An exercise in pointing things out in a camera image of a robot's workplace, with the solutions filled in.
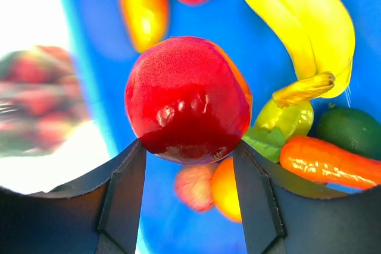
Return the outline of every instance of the green leaf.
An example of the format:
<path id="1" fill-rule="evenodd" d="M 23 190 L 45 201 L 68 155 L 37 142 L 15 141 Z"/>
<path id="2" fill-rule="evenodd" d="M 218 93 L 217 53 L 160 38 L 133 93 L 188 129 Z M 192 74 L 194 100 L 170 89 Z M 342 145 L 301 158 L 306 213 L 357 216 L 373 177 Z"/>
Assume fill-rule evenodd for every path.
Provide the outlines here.
<path id="1" fill-rule="evenodd" d="M 280 150 L 286 144 L 286 139 L 278 128 L 274 128 L 272 131 L 266 129 L 257 131 L 253 127 L 249 127 L 242 140 L 274 163 L 279 162 Z"/>

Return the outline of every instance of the red strawberry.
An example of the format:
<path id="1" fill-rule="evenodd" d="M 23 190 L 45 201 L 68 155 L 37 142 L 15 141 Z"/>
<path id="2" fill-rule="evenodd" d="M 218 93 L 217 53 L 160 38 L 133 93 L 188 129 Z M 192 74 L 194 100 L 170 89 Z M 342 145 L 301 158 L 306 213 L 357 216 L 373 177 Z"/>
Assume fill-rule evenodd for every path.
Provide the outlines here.
<path id="1" fill-rule="evenodd" d="M 60 78 L 58 81 L 59 84 L 63 86 L 63 88 L 66 91 L 67 96 L 69 96 L 72 99 L 81 99 L 82 98 L 82 92 L 81 88 L 79 86 L 77 77 L 72 76 L 65 76 Z"/>
<path id="2" fill-rule="evenodd" d="M 30 115 L 41 116 L 62 102 L 63 93 L 59 86 L 43 84 L 20 92 L 14 102 L 25 105 Z"/>
<path id="3" fill-rule="evenodd" d="M 38 138 L 43 146 L 55 146 L 65 141 L 73 129 L 70 118 L 63 112 L 52 112 L 37 123 Z"/>
<path id="4" fill-rule="evenodd" d="M 22 83 L 46 83 L 51 71 L 36 55 L 27 52 L 15 59 L 11 78 Z"/>

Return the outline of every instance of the orange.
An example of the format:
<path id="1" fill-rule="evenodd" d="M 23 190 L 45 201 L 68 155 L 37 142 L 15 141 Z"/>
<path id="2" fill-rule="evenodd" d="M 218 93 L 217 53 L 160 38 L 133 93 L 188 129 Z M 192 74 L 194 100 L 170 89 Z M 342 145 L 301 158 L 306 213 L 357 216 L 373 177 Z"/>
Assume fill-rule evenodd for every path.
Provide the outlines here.
<path id="1" fill-rule="evenodd" d="M 233 157 L 222 161 L 211 179 L 211 193 L 216 208 L 229 220 L 242 222 Z"/>

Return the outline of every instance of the blue container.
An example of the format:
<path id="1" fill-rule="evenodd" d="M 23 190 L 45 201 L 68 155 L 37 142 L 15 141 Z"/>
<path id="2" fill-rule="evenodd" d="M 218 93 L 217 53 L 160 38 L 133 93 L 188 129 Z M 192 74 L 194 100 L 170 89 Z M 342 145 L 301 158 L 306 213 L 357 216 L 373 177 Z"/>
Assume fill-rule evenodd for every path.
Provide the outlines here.
<path id="1" fill-rule="evenodd" d="M 356 50 L 352 80 L 340 97 L 314 100 L 316 118 L 328 103 L 362 109 L 381 121 L 381 0 L 342 0 L 354 21 Z M 86 100 L 110 152 L 135 139 L 124 111 L 124 86 L 138 58 L 123 25 L 117 0 L 63 0 L 71 27 Z M 167 37 L 212 40 L 233 59 L 254 96 L 253 121 L 271 94 L 296 80 L 286 49 L 244 0 L 211 0 L 187 7 L 171 0 Z M 246 253 L 241 224 L 215 209 L 196 214 L 179 202 L 173 181 L 179 165 L 148 155 L 138 249 L 140 253 Z M 355 192 L 340 186 L 330 187 Z"/>

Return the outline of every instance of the green pepper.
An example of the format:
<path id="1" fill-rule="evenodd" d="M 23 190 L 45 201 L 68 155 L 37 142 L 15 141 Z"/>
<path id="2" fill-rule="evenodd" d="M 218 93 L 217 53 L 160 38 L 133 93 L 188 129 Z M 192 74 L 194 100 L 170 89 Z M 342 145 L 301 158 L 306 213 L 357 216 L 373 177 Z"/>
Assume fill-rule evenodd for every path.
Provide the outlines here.
<path id="1" fill-rule="evenodd" d="M 293 135 L 307 135 L 314 122 L 314 110 L 309 100 L 333 88 L 334 81 L 331 73 L 321 73 L 274 92 L 261 110 L 254 128 L 271 131 L 277 127 L 286 140 Z"/>

